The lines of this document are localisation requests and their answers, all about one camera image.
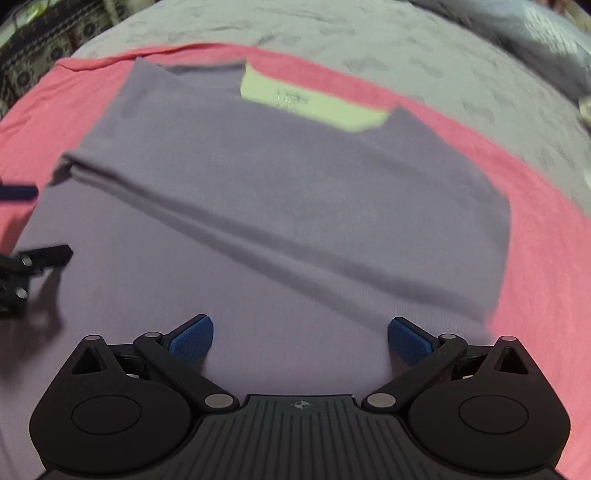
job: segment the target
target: black clamp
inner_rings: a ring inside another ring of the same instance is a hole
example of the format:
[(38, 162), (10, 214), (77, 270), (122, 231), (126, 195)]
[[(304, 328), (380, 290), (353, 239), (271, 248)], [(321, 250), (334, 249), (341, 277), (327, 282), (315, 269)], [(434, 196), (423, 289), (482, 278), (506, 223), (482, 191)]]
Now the black clamp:
[(558, 480), (569, 417), (515, 337), (469, 346), (398, 317), (411, 368), (351, 395), (231, 393), (192, 367), (213, 340), (200, 315), (132, 345), (85, 337), (30, 422), (44, 480)]
[(13, 257), (0, 255), (0, 319), (25, 315), (31, 277), (47, 268), (64, 267), (72, 258), (68, 245), (27, 250)]

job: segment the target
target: black gripper base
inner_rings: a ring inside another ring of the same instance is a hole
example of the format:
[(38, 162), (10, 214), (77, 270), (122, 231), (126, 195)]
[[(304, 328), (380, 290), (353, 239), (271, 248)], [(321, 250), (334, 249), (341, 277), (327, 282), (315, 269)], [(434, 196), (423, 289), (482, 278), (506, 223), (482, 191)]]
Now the black gripper base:
[[(57, 471), (42, 477), (43, 480), (76, 478)], [(240, 410), (205, 417), (193, 438), (176, 455), (124, 478), (471, 480), (483, 477), (440, 465), (413, 443), (400, 420), (361, 410), (350, 396), (252, 395)], [(562, 477), (544, 470), (510, 478), (559, 480)]]

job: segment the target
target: black bracket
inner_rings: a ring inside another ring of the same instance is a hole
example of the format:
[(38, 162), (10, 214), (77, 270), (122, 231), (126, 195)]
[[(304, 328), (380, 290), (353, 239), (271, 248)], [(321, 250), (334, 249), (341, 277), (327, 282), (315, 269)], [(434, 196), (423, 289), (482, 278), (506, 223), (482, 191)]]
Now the black bracket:
[(469, 346), (402, 317), (388, 333), (391, 350), (412, 368), (364, 398), (363, 408), (403, 416), (424, 448), (468, 471), (503, 475), (557, 464), (570, 420), (516, 337)]
[(31, 277), (47, 268), (64, 267), (72, 258), (68, 245), (0, 255), (0, 319), (20, 318), (27, 311)]
[(191, 367), (212, 340), (206, 315), (132, 345), (86, 336), (31, 417), (44, 465), (93, 475), (142, 468), (177, 447), (204, 415), (237, 409), (232, 394)]

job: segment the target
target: metal screw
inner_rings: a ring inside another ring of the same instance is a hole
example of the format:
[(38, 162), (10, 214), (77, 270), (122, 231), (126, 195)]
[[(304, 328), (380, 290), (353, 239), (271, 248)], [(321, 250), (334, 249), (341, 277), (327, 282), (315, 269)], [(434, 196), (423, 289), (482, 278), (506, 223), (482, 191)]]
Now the metal screw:
[(210, 408), (228, 408), (234, 403), (234, 399), (226, 393), (213, 393), (205, 398), (205, 405)]
[(17, 289), (14, 291), (14, 293), (17, 294), (17, 297), (20, 299), (26, 299), (29, 294), (27, 293), (27, 291), (24, 288), (21, 287), (17, 287)]
[(389, 408), (396, 403), (396, 397), (389, 393), (372, 393), (368, 397), (368, 403), (375, 408)]

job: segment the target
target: patterned cloth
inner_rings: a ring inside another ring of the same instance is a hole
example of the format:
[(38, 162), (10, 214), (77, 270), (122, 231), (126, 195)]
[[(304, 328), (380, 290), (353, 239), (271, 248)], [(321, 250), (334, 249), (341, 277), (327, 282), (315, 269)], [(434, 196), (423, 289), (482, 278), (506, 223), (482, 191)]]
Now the patterned cloth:
[(19, 29), (0, 48), (0, 118), (57, 60), (128, 16), (124, 0), (62, 0)]

